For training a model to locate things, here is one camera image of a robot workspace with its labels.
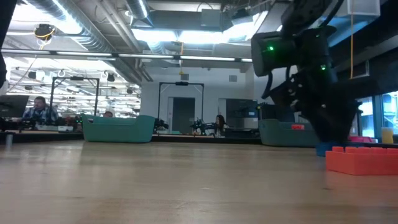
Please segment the blue shirt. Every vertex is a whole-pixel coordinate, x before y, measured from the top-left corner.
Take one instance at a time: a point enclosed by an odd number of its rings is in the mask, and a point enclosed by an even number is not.
[[[50,107],[45,106],[44,110],[37,110],[35,108],[30,108],[25,111],[24,115],[22,116],[22,119],[35,119],[36,121],[43,121],[44,123],[47,122],[47,120],[50,118],[51,123],[55,122],[58,119],[58,112],[57,110],[53,107],[51,114],[49,114]]]

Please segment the red label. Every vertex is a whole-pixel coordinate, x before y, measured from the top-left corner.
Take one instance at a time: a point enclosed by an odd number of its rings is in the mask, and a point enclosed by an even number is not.
[[[302,125],[302,124],[292,124],[292,130],[304,130],[304,125]]]

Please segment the yellow cable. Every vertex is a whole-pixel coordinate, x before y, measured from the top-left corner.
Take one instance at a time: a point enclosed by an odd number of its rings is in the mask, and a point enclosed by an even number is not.
[[[354,0],[351,0],[351,79],[354,78]]]
[[[35,34],[35,36],[36,36],[37,38],[44,38],[44,37],[48,37],[48,36],[50,36],[51,34],[53,34],[53,33],[54,33],[54,31],[55,31],[55,29],[52,29],[52,31],[51,31],[50,33],[48,33],[48,34],[45,34],[45,35],[36,35],[36,34]]]

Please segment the woman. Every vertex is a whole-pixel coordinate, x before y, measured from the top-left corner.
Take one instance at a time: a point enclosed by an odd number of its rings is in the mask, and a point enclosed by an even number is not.
[[[225,119],[223,115],[217,115],[216,117],[216,126],[214,128],[214,135],[216,138],[221,138],[221,133],[225,132],[225,129],[228,128],[228,125],[225,123]]]

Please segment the person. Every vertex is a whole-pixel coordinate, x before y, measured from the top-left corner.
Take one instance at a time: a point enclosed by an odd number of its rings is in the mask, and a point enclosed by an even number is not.
[[[214,128],[214,135],[216,138],[221,138],[225,129],[228,128],[228,125],[225,123],[225,119],[223,115],[217,115],[216,117],[216,126]]]
[[[35,98],[33,108],[25,111],[22,119],[35,119],[39,124],[50,124],[58,120],[58,112],[54,107],[50,112],[50,107],[45,103],[43,96]]]
[[[103,116],[104,118],[113,118],[113,112],[111,110],[106,110]]]

